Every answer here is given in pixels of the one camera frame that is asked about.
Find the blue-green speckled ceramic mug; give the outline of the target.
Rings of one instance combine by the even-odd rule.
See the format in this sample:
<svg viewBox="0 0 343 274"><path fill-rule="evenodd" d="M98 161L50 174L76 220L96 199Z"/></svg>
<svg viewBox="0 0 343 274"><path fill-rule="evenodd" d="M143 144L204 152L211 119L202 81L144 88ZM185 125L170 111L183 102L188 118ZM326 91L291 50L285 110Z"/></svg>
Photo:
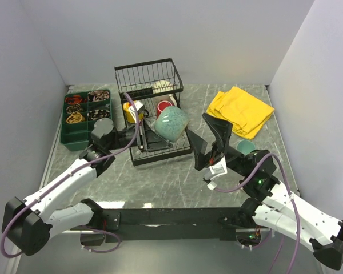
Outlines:
<svg viewBox="0 0 343 274"><path fill-rule="evenodd" d="M164 139L175 143L189 123L188 115L178 107L165 108L157 118L155 132Z"/></svg>

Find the small teal cup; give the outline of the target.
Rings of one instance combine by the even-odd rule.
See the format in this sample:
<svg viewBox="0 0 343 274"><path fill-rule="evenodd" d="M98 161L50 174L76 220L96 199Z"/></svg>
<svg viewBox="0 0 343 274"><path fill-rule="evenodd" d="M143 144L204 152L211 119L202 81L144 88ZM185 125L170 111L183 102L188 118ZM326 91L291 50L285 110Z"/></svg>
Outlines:
<svg viewBox="0 0 343 274"><path fill-rule="evenodd" d="M254 151L256 149L256 147L255 147L253 142L251 142L249 140L242 140L237 144L236 149L240 153L247 155L247 154L251 153L252 151Z"/></svg>

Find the red mug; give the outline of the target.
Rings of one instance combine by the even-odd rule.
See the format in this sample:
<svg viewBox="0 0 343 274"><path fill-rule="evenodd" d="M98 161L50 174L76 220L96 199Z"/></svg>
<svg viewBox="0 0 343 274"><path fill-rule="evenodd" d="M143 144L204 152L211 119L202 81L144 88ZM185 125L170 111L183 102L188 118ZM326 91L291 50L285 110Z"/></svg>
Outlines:
<svg viewBox="0 0 343 274"><path fill-rule="evenodd" d="M171 106L173 106L173 104L170 101L167 101L167 100L160 101L156 106L157 117L159 117L166 108L171 107Z"/></svg>

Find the white floral mug green inside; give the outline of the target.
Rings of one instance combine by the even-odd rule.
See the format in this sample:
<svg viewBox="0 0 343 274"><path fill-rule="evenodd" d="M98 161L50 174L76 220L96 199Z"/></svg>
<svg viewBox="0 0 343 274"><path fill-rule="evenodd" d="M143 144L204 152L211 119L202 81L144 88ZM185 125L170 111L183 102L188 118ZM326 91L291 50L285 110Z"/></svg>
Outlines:
<svg viewBox="0 0 343 274"><path fill-rule="evenodd" d="M153 89L153 94L158 94L158 96L154 97L153 99L156 105L159 102L165 100L165 101L170 102L173 106L177 106L177 102L174 99L174 93L160 95L163 92L169 92L169 91L174 90L173 85L169 81L159 80L152 85L152 89Z"/></svg>

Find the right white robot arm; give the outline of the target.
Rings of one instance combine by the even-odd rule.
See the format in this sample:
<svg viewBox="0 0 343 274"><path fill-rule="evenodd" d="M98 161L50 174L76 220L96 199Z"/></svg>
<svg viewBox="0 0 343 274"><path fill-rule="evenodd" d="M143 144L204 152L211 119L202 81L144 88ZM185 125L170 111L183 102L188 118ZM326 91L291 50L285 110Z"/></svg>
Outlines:
<svg viewBox="0 0 343 274"><path fill-rule="evenodd" d="M212 149L193 131L186 130L194 154L194 168L203 170L212 191L231 193L243 189L248 195L240 207L244 227L259 225L295 240L326 267L339 271L343 265L343 219L320 211L290 190L279 157L268 150L243 154L229 146L233 125L203 114L215 136Z"/></svg>

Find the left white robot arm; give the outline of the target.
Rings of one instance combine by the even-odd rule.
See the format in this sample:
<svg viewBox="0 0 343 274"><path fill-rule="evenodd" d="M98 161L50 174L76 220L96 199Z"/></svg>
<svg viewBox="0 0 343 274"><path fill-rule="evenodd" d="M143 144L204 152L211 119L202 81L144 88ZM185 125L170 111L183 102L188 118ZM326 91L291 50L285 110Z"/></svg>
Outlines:
<svg viewBox="0 0 343 274"><path fill-rule="evenodd" d="M2 222L1 253L9 239L20 253L31 256L54 236L81 227L102 236L108 234L103 208L91 199L83 199L65 209L58 206L69 195L100 177L114 162L115 156L130 147L146 148L147 143L165 142L144 121L117 131L109 118L95 122L89 144L69 168L45 187L21 200L12 198L5 205Z"/></svg>

